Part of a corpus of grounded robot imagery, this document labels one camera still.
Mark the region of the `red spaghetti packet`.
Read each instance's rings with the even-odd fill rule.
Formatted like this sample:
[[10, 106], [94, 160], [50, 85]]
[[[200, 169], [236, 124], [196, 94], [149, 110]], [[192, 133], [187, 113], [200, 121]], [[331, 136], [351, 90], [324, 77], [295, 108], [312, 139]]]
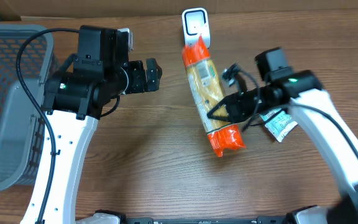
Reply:
[[221, 157], [225, 149], [235, 151], [244, 148], [238, 125], [209, 119], [207, 116], [207, 113], [224, 98], [224, 92], [202, 37], [198, 37], [194, 44], [183, 48], [182, 59], [195, 105], [215, 154]]

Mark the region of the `teal snack packet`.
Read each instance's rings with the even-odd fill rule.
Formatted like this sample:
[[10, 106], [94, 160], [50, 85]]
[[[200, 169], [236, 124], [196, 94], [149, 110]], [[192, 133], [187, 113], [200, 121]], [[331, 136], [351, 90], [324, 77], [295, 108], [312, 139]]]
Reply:
[[265, 123], [264, 127], [267, 128], [278, 142], [282, 142], [286, 135], [298, 125], [289, 114], [280, 108], [260, 114], [260, 118]]

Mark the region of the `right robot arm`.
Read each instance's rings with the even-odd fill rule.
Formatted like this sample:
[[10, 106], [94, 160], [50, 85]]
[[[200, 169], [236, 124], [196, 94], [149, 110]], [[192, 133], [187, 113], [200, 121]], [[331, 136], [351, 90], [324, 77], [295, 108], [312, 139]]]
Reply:
[[311, 70], [295, 72], [280, 47], [255, 57], [265, 86], [248, 90], [237, 64], [223, 79], [239, 85], [208, 111], [208, 118], [251, 122], [258, 114], [280, 108], [312, 140], [336, 181], [341, 201], [331, 208], [312, 205], [288, 212], [284, 223], [358, 223], [358, 139], [337, 112], [329, 93]]

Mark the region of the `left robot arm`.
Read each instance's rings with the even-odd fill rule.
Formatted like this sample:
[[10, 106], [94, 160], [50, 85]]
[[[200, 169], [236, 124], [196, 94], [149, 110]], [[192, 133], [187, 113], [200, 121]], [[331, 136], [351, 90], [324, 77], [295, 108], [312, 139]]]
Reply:
[[157, 91], [154, 58], [129, 60], [132, 32], [81, 26], [78, 50], [47, 79], [34, 103], [45, 123], [42, 155], [24, 223], [74, 223], [85, 155], [103, 107], [121, 95]]

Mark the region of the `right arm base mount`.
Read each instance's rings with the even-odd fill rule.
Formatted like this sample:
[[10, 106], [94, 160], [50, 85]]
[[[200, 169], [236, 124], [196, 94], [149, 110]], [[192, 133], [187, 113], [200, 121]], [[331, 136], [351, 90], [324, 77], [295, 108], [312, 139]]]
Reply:
[[327, 207], [312, 205], [287, 213], [286, 219], [291, 224], [327, 224], [327, 214]]

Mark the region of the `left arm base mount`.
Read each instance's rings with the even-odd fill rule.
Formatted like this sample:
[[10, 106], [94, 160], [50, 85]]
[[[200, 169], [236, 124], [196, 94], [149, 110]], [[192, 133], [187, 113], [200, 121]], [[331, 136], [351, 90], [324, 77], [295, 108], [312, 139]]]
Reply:
[[76, 224], [127, 224], [124, 213], [110, 210], [96, 210], [93, 216], [77, 220]]

